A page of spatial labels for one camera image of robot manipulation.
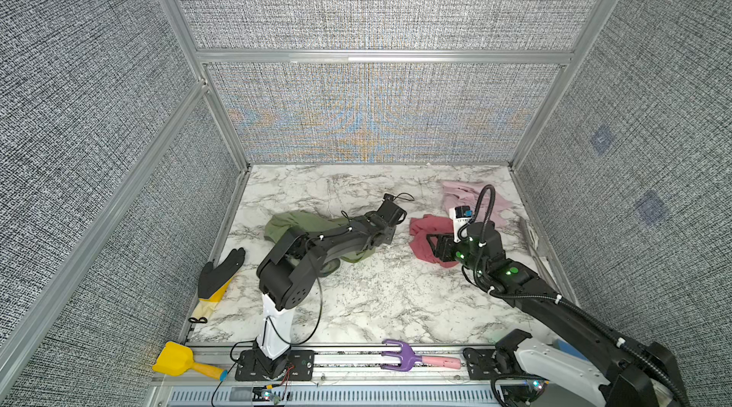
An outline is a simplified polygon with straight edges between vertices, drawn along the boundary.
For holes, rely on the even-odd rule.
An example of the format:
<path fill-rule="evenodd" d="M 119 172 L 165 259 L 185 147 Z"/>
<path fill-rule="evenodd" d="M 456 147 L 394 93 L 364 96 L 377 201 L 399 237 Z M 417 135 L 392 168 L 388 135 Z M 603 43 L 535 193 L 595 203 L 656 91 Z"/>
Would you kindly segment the dark red cloth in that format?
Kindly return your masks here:
<path fill-rule="evenodd" d="M 414 255 L 418 260 L 431 264 L 438 264 L 440 267 L 449 269 L 458 265 L 455 261 L 442 261 L 436 258 L 427 241 L 430 234 L 453 235 L 453 222 L 446 216 L 434 216 L 426 214 L 422 218 L 411 218 L 409 223 L 409 235 L 412 240 L 409 243 Z"/>

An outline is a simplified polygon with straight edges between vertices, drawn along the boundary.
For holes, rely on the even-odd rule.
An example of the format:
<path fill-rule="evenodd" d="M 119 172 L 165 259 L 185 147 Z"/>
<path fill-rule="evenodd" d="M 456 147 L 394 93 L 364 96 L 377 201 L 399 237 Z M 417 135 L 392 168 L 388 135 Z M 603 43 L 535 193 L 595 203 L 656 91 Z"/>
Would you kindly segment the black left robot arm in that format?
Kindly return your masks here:
<path fill-rule="evenodd" d="M 297 345 L 292 340 L 295 308 L 320 286 L 328 265 L 390 244 L 406 216 L 389 195 L 379 209 L 349 216 L 334 229 L 308 232 L 295 226 L 284 233 L 257 267 L 263 321 L 252 349 L 255 370 L 269 380 L 285 374 Z"/>

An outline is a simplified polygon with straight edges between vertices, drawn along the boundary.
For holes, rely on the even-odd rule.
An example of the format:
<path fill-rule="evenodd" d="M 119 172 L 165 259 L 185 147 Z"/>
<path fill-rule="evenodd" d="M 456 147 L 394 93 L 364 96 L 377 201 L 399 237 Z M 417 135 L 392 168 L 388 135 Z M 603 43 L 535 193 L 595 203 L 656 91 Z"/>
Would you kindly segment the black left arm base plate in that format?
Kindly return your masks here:
<path fill-rule="evenodd" d="M 260 349 L 245 350 L 236 361 L 236 381 L 311 381 L 315 368 L 314 351 L 288 350 L 269 359 Z"/>

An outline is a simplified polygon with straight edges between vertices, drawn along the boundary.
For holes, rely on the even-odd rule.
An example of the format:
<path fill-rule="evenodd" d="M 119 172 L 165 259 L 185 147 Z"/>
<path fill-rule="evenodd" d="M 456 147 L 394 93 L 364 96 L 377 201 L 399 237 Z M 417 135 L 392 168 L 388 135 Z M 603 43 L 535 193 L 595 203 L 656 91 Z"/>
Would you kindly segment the olive green cloth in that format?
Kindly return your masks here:
<path fill-rule="evenodd" d="M 347 223 L 344 216 L 328 220 L 323 216 L 305 211 L 292 211 L 276 214 L 271 217 L 264 227 L 264 239 L 277 243 L 281 237 L 292 227 L 299 227 L 305 232 L 324 232 L 339 228 Z M 329 277 L 339 269 L 341 262 L 358 263 L 373 256 L 376 249 L 361 250 L 347 254 L 340 260 L 329 261 L 320 271 L 320 277 Z"/>

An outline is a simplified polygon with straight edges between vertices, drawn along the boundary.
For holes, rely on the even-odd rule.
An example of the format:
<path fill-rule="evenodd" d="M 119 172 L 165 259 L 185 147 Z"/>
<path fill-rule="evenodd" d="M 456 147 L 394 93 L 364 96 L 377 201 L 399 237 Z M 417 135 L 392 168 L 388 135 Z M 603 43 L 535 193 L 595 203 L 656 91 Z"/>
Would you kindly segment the light pink cloth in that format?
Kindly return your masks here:
<path fill-rule="evenodd" d="M 449 212 L 452 208 L 461 206 L 469 206 L 472 210 L 475 210 L 476 204 L 478 203 L 478 197 L 480 196 L 480 192 L 483 188 L 483 183 L 460 181 L 442 182 L 443 206 L 445 211 Z M 492 220 L 497 227 L 505 227 L 508 224 L 508 221 L 501 216 L 501 213 L 510 209 L 512 206 L 513 204 L 510 201 L 505 199 L 501 194 L 496 193 L 496 199 L 490 220 Z"/>

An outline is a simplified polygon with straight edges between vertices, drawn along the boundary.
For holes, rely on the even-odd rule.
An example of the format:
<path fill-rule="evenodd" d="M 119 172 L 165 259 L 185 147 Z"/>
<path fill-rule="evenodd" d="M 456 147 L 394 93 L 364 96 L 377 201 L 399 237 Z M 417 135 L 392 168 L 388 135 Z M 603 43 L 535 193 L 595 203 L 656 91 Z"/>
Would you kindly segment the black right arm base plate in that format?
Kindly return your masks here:
<path fill-rule="evenodd" d="M 514 373 L 514 361 L 503 349 L 466 347 L 462 356 L 470 380 L 495 380 L 498 376 Z"/>

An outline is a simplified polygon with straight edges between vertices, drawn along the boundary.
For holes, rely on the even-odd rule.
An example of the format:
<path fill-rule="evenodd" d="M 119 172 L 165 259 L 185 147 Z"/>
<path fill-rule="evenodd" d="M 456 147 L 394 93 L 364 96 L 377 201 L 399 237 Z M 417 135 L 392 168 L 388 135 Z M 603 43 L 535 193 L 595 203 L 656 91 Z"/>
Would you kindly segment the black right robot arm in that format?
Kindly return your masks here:
<path fill-rule="evenodd" d="M 665 346 L 625 336 L 511 260 L 492 223 L 469 223 L 461 231 L 460 237 L 427 235 L 435 258 L 459 263 L 470 283 L 537 319 L 576 351 L 568 354 L 522 330 L 502 338 L 490 355 L 466 350 L 471 378 L 490 380 L 500 405 L 529 399 L 501 393 L 503 380 L 521 380 L 534 390 L 549 382 L 594 406 L 689 405 L 676 357 Z"/>

